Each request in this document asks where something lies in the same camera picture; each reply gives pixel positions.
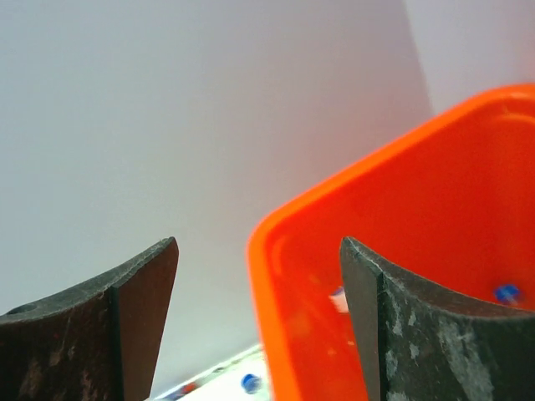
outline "scratched metal surface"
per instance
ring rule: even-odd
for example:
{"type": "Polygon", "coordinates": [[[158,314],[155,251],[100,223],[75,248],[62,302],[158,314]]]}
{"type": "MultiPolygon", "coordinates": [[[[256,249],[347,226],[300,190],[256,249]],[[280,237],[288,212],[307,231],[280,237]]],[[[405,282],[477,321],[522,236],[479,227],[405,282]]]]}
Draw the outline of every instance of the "scratched metal surface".
{"type": "Polygon", "coordinates": [[[353,239],[344,288],[370,401],[527,401],[535,315],[450,291],[353,239]]]}
{"type": "Polygon", "coordinates": [[[176,273],[174,239],[0,317],[0,399],[146,399],[176,273]]]}

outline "gray wall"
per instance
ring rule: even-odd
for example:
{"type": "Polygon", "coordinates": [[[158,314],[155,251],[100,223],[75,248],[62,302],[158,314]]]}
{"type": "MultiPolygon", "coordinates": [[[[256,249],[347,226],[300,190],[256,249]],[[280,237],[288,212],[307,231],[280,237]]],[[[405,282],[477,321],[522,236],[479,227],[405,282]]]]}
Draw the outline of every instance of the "gray wall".
{"type": "Polygon", "coordinates": [[[159,393],[258,341],[262,217],[430,116],[397,0],[4,0],[0,310],[176,236],[159,393]]]}
{"type": "Polygon", "coordinates": [[[535,80],[535,1],[404,1],[435,113],[535,80]]]}

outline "white wall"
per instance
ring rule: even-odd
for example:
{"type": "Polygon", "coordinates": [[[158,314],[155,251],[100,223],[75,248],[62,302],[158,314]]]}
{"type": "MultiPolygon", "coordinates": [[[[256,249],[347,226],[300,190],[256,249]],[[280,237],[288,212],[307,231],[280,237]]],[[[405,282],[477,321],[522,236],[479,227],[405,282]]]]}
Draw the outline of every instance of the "white wall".
{"type": "Polygon", "coordinates": [[[257,341],[256,223],[430,115],[397,0],[0,2],[0,309],[176,236],[159,393],[257,341]]]}
{"type": "Polygon", "coordinates": [[[535,1],[405,0],[434,112],[535,80],[535,1]]]}

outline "orange container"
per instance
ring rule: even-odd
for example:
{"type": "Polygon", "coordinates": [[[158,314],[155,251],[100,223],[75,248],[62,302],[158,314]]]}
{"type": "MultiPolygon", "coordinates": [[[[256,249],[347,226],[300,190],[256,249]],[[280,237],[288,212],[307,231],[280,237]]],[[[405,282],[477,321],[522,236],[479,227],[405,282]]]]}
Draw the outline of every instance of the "orange container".
{"type": "Polygon", "coordinates": [[[349,314],[329,300],[344,236],[483,300],[514,283],[535,309],[535,85],[466,101],[257,228],[248,259],[277,400],[367,399],[349,314]]]}

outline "rusty metal piece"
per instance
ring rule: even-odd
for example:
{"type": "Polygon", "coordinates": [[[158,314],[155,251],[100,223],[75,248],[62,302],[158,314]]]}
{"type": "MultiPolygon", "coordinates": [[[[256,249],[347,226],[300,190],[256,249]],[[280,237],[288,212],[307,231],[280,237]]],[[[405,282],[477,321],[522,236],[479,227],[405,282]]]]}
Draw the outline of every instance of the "rusty metal piece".
{"type": "Polygon", "coordinates": [[[169,238],[0,316],[0,398],[147,399],[177,262],[178,247],[169,238]]]}

